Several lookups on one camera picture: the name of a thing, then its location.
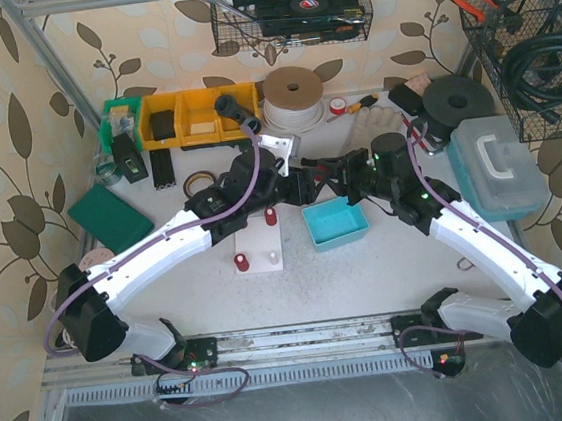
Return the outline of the beige work glove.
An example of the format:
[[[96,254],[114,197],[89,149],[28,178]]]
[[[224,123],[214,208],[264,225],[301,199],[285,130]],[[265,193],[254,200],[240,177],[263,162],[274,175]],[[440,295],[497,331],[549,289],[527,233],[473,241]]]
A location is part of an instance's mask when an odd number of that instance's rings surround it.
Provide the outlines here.
[[[362,107],[356,114],[341,154],[345,155],[358,149],[370,149],[374,138],[384,133],[398,132],[403,124],[403,115],[392,107],[379,105],[370,108]]]

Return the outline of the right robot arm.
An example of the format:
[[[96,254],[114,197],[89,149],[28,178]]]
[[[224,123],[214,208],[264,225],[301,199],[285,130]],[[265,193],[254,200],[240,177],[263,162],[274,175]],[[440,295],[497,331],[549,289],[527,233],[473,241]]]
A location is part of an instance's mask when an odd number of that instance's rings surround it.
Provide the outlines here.
[[[352,205],[366,195],[389,201],[404,224],[458,251],[504,291],[504,301],[450,293],[435,310],[443,332],[510,341],[544,368],[562,363],[562,269],[496,230],[444,182],[424,176],[417,143],[382,134],[370,148],[329,160],[322,175]]]

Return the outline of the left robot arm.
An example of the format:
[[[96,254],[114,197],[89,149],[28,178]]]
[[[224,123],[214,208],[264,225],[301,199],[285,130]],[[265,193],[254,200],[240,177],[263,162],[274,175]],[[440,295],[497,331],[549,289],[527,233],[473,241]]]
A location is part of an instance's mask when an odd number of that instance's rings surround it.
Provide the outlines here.
[[[314,166],[295,168],[262,151],[234,158],[211,186],[190,197],[163,227],[105,263],[81,271],[70,265],[59,274],[56,322],[87,362],[116,351],[164,360],[179,335],[166,319],[141,322],[123,314],[125,305],[162,274],[246,227],[248,216],[276,204],[307,205],[318,195]]]

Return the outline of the brown tape roll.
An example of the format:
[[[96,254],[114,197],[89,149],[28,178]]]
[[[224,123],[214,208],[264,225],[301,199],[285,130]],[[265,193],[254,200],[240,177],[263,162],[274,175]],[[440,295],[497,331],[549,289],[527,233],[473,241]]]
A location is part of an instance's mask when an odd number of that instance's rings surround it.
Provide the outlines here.
[[[182,191],[184,192],[186,198],[190,199],[199,190],[211,186],[215,182],[216,182],[216,176],[210,171],[206,171],[206,170],[195,171],[185,179],[182,186]]]

